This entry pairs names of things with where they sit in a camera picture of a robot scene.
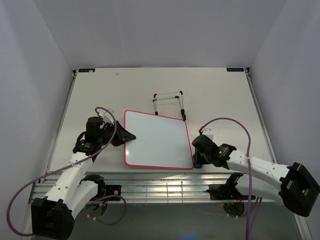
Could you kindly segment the blue bone-shaped eraser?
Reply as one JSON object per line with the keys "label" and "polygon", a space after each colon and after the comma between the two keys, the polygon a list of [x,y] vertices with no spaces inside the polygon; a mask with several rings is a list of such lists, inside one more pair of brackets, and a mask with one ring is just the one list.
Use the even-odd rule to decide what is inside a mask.
{"label": "blue bone-shaped eraser", "polygon": [[203,156],[199,151],[195,150],[195,153],[193,154],[193,160],[195,169],[201,169],[203,167]]}

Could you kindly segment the pink-framed whiteboard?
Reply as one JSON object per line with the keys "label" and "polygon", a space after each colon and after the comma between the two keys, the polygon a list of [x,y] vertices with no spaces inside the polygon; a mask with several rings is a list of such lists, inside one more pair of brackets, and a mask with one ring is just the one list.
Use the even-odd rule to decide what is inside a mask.
{"label": "pink-framed whiteboard", "polygon": [[136,136],[124,144],[127,166],[171,170],[194,167],[188,126],[182,119],[126,110],[124,128]]}

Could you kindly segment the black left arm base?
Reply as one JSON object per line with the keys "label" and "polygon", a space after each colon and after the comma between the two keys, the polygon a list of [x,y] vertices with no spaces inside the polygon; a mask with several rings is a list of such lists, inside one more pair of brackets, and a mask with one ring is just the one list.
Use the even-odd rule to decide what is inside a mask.
{"label": "black left arm base", "polygon": [[97,185],[97,194],[90,201],[101,199],[110,195],[121,195],[121,185],[105,184],[105,179],[101,175],[89,174],[84,177],[83,181],[91,181]]}

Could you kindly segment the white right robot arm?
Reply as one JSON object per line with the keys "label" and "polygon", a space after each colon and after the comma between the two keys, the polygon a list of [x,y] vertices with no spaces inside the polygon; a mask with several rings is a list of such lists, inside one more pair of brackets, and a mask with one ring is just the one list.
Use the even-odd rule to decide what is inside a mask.
{"label": "white right robot arm", "polygon": [[256,157],[246,158],[245,153],[228,144],[217,146],[208,136],[197,136],[195,167],[214,165],[233,173],[218,187],[209,187],[212,200],[247,200],[257,197],[282,202],[291,212],[308,217],[320,194],[320,186],[307,168],[277,164]]}

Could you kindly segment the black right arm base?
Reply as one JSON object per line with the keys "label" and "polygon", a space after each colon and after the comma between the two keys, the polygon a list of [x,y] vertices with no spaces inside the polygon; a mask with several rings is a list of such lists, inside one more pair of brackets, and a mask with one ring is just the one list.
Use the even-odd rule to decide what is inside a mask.
{"label": "black right arm base", "polygon": [[249,199],[249,191],[245,189],[244,193],[241,193],[238,188],[240,180],[245,179],[246,176],[242,173],[232,173],[224,184],[210,184],[206,192],[209,193],[209,198],[212,201],[231,201],[221,204],[227,215],[234,218],[244,218],[246,216],[245,200]]}

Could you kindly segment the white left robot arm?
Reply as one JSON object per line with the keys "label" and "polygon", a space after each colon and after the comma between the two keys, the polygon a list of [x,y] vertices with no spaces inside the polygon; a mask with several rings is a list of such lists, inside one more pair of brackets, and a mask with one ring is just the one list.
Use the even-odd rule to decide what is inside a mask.
{"label": "white left robot arm", "polygon": [[122,200],[123,197],[115,193],[119,185],[106,185],[102,176],[86,172],[104,147],[118,147],[135,139],[118,121],[105,122],[99,116],[88,118],[85,131],[76,140],[68,168],[44,197],[35,198],[31,204],[32,233],[66,240],[84,207]]}

